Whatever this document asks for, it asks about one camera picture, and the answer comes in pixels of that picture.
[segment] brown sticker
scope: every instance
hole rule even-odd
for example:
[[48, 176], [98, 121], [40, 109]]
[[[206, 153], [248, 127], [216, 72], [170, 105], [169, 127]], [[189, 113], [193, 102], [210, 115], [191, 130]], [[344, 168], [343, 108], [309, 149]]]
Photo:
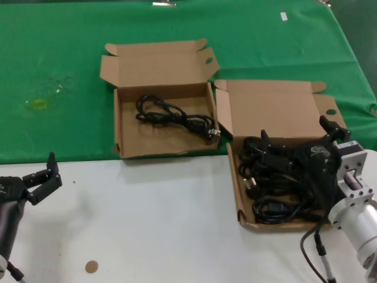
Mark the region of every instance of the brown sticker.
[[94, 273], [98, 270], [98, 262], [97, 261], [90, 261], [86, 264], [85, 270], [87, 273]]

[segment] green tablecloth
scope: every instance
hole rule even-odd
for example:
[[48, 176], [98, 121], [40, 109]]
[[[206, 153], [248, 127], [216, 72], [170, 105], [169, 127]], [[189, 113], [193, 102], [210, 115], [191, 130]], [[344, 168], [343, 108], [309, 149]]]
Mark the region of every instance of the green tablecloth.
[[377, 149], [375, 96], [331, 10], [314, 0], [1, 5], [0, 27], [0, 163], [44, 162], [49, 151], [118, 158], [113, 95], [99, 78], [105, 43], [198, 38], [214, 48], [218, 78], [326, 82], [353, 137]]

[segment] table surface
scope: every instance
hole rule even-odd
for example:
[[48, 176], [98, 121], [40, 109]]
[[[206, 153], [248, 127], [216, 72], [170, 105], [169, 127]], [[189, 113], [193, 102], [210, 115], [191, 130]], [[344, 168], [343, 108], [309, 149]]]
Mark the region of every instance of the table surface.
[[59, 161], [117, 159], [113, 95], [99, 78], [105, 44], [199, 38], [216, 53], [217, 78], [326, 82], [353, 137], [377, 150], [376, 98], [315, 0], [4, 4], [0, 26], [3, 164], [43, 162], [49, 151]]
[[[377, 183], [377, 152], [364, 179]], [[0, 166], [23, 176], [44, 164]], [[29, 283], [319, 282], [299, 248], [303, 233], [263, 233], [236, 219], [226, 156], [59, 164], [63, 187], [27, 205], [11, 261]], [[322, 233], [338, 282], [365, 271], [342, 231]], [[323, 273], [312, 237], [306, 249]], [[99, 269], [85, 271], [95, 260]], [[12, 283], [7, 273], [4, 283]]]

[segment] white table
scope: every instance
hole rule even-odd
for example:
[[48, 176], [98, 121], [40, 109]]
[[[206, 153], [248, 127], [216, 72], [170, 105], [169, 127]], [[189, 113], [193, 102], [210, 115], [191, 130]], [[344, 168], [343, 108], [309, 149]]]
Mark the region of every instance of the white table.
[[[377, 176], [370, 152], [364, 178]], [[23, 176], [44, 164], [0, 166]], [[236, 218], [227, 156], [59, 164], [63, 187], [27, 204], [11, 255], [29, 283], [319, 282], [303, 233], [255, 233]], [[365, 271], [342, 231], [323, 233], [338, 283]], [[313, 239], [308, 254], [324, 275]], [[85, 271], [95, 260], [99, 269]], [[7, 273], [1, 281], [14, 280]]]

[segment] metal clip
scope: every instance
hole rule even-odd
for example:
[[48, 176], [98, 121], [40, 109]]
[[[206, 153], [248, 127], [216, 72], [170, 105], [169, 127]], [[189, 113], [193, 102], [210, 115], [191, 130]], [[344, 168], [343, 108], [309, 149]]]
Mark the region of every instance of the metal clip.
[[331, 8], [330, 0], [317, 0], [317, 2], [320, 3], [320, 4], [324, 4], [324, 5], [328, 6], [329, 8]]
[[153, 6], [170, 6], [175, 7], [177, 6], [177, 3], [171, 3], [170, 0], [162, 0], [161, 2], [152, 2]]

